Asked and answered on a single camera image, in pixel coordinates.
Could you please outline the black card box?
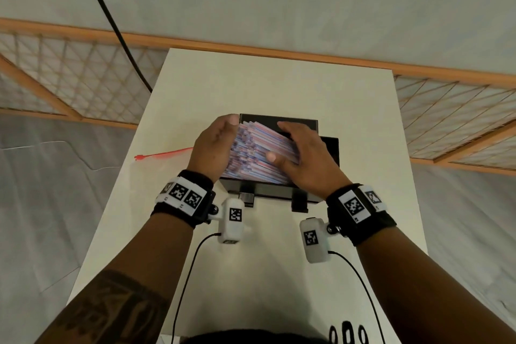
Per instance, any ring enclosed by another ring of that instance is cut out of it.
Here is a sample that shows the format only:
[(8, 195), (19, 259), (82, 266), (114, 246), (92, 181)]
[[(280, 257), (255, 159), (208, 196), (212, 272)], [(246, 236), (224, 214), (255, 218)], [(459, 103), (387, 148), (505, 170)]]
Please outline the black card box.
[[(281, 135), (293, 140), (291, 135), (278, 127), (279, 121), (289, 121), (307, 125), (311, 130), (318, 132), (318, 120), (316, 119), (296, 119), (280, 116), (240, 114), (239, 124), (247, 122), (258, 122), (272, 129)], [(318, 204), (321, 198), (308, 193), (297, 187), (293, 182), (289, 185), (267, 184), (264, 182), (247, 181), (229, 178), (220, 178), (220, 182), (228, 193), (239, 195), (244, 200), (245, 206), (252, 208), (255, 198), (270, 198), (291, 202), (293, 212), (308, 213), (308, 204)]]

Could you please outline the person's left forearm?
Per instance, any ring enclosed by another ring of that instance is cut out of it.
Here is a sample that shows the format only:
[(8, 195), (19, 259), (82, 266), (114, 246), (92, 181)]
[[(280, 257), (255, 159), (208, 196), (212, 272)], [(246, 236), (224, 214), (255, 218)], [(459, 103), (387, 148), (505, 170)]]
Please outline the person's left forearm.
[(155, 344), (193, 231), (177, 217), (152, 215), (35, 344)]

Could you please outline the person's right forearm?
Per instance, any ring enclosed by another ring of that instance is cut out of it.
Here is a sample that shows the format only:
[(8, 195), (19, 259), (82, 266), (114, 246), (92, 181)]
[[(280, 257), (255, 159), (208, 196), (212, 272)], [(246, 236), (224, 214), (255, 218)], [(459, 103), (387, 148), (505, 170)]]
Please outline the person's right forearm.
[(399, 228), (357, 246), (371, 288), (402, 344), (516, 344), (516, 332)]

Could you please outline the black wristband with markers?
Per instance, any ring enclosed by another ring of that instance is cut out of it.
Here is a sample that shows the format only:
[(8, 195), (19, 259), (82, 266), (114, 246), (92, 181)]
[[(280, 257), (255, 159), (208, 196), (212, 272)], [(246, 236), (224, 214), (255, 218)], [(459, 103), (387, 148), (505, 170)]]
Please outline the black wristband with markers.
[(371, 186), (350, 184), (335, 190), (325, 201), (330, 226), (354, 247), (384, 229), (397, 226)]
[(208, 223), (212, 213), (214, 182), (196, 171), (183, 170), (160, 191), (151, 215), (166, 214), (192, 228)]

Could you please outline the black right wristband with markers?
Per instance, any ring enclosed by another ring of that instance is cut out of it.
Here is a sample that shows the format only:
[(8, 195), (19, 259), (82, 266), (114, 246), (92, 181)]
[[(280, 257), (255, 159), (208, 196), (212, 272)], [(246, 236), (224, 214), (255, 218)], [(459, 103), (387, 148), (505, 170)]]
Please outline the black right wristband with markers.
[(384, 229), (397, 226), (371, 186), (350, 184), (335, 190), (325, 201), (330, 226), (354, 247)]

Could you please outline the wooden lattice fence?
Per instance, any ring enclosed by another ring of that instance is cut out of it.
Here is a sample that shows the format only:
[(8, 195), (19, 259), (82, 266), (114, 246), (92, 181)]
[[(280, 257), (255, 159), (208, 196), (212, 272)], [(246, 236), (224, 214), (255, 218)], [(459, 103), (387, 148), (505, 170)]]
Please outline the wooden lattice fence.
[[(97, 41), (104, 43), (118, 42), (116, 34), (112, 31), (8, 18), (0, 18), (0, 29), (25, 34), (57, 36), (68, 40)], [(130, 46), (143, 46), (160, 49), (178, 48), (196, 51), (262, 56), (265, 58), (302, 60), (306, 62), (388, 69), (391, 70), (395, 76), (428, 78), (431, 80), (441, 81), (450, 80), (452, 82), (457, 81), (458, 83), (480, 85), (482, 87), (493, 86), (516, 90), (516, 75), (513, 74), (489, 73), (467, 69), (346, 58), (343, 56), (327, 54), (303, 53), (145, 34), (123, 33), (122, 37)], [(411, 161), (420, 164), (455, 167), (457, 169), (460, 167), (467, 168), (470, 167), (470, 165), (460, 162), (464, 157), (469, 154), (474, 154), (484, 149), (491, 148), (504, 140), (514, 137), (516, 137), (516, 119), (512, 119), (506, 124), (492, 129), (476, 139), (471, 139), (465, 145), (459, 146), (436, 159), (426, 160), (412, 158)]]

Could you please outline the clear bag with red zipper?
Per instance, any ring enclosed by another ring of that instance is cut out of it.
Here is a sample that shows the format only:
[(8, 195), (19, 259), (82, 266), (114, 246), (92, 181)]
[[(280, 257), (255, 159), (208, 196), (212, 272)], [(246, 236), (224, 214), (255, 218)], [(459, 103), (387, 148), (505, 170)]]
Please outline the clear bag with red zipper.
[(130, 172), (139, 178), (172, 175), (177, 167), (181, 170), (188, 163), (192, 149), (185, 147), (168, 152), (136, 155), (130, 165)]

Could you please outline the black left wristband with markers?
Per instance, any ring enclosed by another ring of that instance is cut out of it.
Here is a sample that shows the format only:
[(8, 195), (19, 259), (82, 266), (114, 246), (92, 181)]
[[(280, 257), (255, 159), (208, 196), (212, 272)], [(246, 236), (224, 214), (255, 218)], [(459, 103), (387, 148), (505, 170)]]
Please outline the black left wristband with markers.
[(160, 191), (151, 215), (166, 214), (192, 228), (208, 223), (212, 213), (214, 182), (196, 171), (183, 170)]

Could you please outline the person's left hand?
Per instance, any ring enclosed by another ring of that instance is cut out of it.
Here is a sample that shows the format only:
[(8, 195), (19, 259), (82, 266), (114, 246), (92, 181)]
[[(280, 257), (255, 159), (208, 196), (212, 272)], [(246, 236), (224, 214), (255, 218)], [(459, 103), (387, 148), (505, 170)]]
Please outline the person's left hand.
[(214, 135), (214, 122), (212, 122), (196, 139), (186, 169), (203, 174), (216, 183), (228, 166), (234, 141), (216, 141)]

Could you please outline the stack of colourful cards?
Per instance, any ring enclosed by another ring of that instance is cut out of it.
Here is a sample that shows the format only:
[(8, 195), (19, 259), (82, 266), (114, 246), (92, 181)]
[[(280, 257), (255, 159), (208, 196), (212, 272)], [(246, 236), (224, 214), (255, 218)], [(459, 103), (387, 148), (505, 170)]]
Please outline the stack of colourful cards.
[(267, 184), (292, 184), (284, 172), (267, 160), (268, 152), (279, 153), (294, 164), (299, 164), (299, 152), (293, 140), (261, 123), (244, 121), (238, 127), (229, 163), (222, 177)]

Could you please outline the person's right hand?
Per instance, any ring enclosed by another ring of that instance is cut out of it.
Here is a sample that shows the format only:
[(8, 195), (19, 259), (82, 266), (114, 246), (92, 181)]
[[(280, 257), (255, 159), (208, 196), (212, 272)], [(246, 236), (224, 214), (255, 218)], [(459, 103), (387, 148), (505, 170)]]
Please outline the person's right hand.
[(316, 131), (307, 125), (289, 121), (279, 121), (277, 124), (290, 134), (298, 148), (298, 168), (280, 169), (297, 187), (326, 200), (335, 190), (352, 184)]

